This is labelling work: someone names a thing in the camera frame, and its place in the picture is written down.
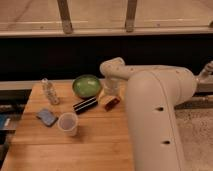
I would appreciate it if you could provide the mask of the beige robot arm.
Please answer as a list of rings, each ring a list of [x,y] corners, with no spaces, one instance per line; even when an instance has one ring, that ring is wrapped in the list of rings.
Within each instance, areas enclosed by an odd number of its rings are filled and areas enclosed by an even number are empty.
[[[100,65],[105,92],[127,81],[125,110],[135,171],[186,171],[174,107],[189,100],[197,81],[184,67],[127,65],[120,57]]]

